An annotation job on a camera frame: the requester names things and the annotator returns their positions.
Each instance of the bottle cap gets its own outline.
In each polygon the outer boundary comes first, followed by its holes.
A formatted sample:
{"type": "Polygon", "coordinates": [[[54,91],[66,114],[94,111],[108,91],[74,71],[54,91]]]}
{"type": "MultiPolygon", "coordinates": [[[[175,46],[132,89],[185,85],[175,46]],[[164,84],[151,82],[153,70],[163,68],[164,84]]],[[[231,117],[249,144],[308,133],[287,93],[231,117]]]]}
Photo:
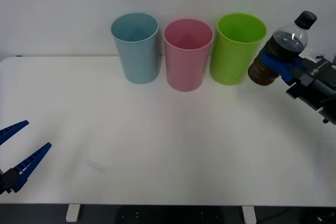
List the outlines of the bottle cap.
{"type": "Polygon", "coordinates": [[[306,10],[300,14],[300,16],[294,21],[294,23],[298,27],[308,30],[312,26],[312,24],[315,23],[316,20],[316,15],[306,10]]]}

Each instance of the cup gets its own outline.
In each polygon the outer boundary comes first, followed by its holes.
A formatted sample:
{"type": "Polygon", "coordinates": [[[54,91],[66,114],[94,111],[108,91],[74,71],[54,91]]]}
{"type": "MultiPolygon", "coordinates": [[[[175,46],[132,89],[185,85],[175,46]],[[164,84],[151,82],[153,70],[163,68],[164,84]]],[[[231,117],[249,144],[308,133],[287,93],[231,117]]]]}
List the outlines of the cup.
{"type": "Polygon", "coordinates": [[[164,30],[167,81],[179,91],[197,89],[203,81],[214,34],[197,19],[183,18],[164,30]]]}
{"type": "Polygon", "coordinates": [[[113,22],[111,32],[130,82],[145,84],[158,76],[158,31],[158,22],[144,13],[129,13],[113,22]]]}
{"type": "Polygon", "coordinates": [[[258,18],[233,13],[222,17],[217,24],[210,75],[224,85],[235,85],[247,71],[267,29],[258,18]]]}

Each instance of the dark liquid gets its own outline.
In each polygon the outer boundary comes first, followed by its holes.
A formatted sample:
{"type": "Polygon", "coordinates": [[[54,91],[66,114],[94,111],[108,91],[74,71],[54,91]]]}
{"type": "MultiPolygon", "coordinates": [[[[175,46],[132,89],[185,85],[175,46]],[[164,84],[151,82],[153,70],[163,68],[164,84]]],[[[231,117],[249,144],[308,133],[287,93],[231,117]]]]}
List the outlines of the dark liquid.
{"type": "Polygon", "coordinates": [[[293,37],[290,33],[277,31],[273,34],[273,37],[280,46],[288,51],[301,53],[304,50],[302,42],[297,37],[293,37]]]}
{"type": "Polygon", "coordinates": [[[267,41],[257,58],[248,68],[248,76],[258,85],[270,85],[279,77],[279,74],[269,69],[261,60],[260,55],[266,52],[272,58],[291,63],[304,50],[304,45],[296,37],[284,31],[278,31],[267,41]]]}

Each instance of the floor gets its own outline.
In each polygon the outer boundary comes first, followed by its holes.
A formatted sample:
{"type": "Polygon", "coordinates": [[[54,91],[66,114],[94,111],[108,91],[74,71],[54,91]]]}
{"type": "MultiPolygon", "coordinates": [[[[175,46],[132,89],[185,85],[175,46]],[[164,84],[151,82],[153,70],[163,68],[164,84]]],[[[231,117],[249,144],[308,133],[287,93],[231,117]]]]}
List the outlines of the floor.
{"type": "MultiPolygon", "coordinates": [[[[78,224],[113,224],[120,206],[85,205],[78,224]]],[[[0,205],[1,224],[66,224],[68,205],[0,205]]],[[[255,207],[258,220],[281,212],[283,207],[255,207]]],[[[240,207],[221,207],[226,224],[244,224],[240,207]]],[[[303,208],[291,208],[284,215],[263,224],[297,224],[303,208]]]]}

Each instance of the plastic bottle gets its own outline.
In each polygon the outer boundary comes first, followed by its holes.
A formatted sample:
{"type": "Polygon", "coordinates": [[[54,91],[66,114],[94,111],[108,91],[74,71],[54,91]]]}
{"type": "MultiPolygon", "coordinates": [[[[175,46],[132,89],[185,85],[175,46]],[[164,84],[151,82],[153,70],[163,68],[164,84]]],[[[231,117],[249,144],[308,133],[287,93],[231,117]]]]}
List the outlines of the plastic bottle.
{"type": "Polygon", "coordinates": [[[279,74],[269,69],[262,62],[260,55],[266,52],[279,61],[293,62],[307,46],[307,30],[316,20],[316,15],[306,10],[300,14],[293,24],[277,29],[248,68],[248,76],[251,80],[262,86],[273,83],[279,74]]]}

